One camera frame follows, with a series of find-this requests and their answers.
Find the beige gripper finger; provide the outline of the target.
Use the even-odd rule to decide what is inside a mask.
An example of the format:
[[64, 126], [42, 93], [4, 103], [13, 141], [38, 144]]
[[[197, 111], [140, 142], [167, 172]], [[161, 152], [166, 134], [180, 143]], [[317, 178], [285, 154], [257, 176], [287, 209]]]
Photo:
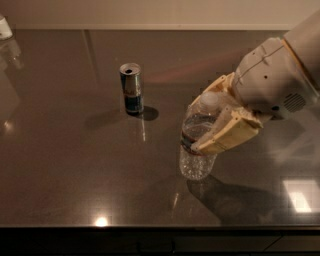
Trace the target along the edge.
[[219, 103], [219, 115], [211, 130], [192, 148], [204, 155], [219, 154], [252, 139], [262, 128], [262, 122], [244, 107]]
[[200, 97], [205, 92], [215, 92], [215, 93], [225, 93], [233, 102], [236, 101], [233, 89], [232, 89], [232, 82], [234, 80], [235, 73], [232, 72], [228, 75], [222, 75], [219, 78], [217, 78], [215, 81], [213, 81], [196, 99], [195, 101], [198, 101]]

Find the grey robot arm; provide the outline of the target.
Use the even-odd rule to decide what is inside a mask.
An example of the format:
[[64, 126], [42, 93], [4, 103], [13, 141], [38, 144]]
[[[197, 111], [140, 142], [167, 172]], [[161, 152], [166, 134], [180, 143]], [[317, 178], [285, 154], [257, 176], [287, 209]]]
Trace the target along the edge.
[[245, 55], [236, 70], [210, 84], [199, 99], [216, 95], [222, 110], [191, 150], [218, 154], [256, 136], [263, 124], [315, 104], [320, 92], [320, 11], [281, 38]]

